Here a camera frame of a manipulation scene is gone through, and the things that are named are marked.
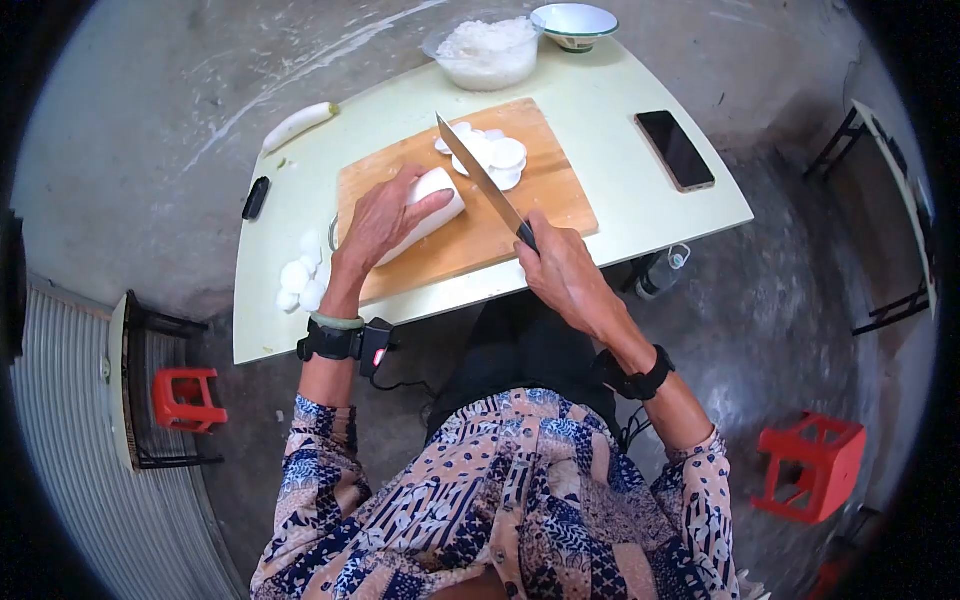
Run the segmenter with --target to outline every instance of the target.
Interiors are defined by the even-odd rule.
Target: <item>woman's left hand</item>
[[[410,186],[428,169],[405,164],[392,180],[378,183],[357,202],[347,237],[337,251],[364,276],[384,254],[402,242],[420,221],[453,199],[453,190],[434,192],[416,204],[407,205]]]

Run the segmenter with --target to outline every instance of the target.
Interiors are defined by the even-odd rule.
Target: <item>corrugated metal wall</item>
[[[189,469],[131,473],[116,458],[108,386],[100,375],[108,326],[29,292],[24,355],[12,380],[36,474],[73,542],[118,598],[237,597]],[[176,354],[170,338],[148,343],[151,369],[176,364]],[[180,434],[165,437],[167,447],[183,450]]]

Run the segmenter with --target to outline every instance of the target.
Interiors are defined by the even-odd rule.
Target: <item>black pants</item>
[[[427,419],[430,438],[456,411],[513,388],[553,390],[593,409],[619,435],[613,392],[593,374],[590,338],[533,292],[487,302],[467,340],[467,349],[441,389]]]

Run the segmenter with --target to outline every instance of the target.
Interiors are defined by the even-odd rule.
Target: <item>bracelet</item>
[[[336,317],[327,317],[317,312],[310,313],[310,319],[321,327],[330,327],[331,329],[342,329],[349,331],[351,329],[363,329],[363,317],[356,319],[338,319]]]

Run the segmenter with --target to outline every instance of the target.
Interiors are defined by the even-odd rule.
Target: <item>floral blouse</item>
[[[648,487],[589,408],[511,390],[455,413],[372,495],[354,419],[297,396],[252,598],[426,598],[488,568],[510,598],[739,597],[715,430]]]

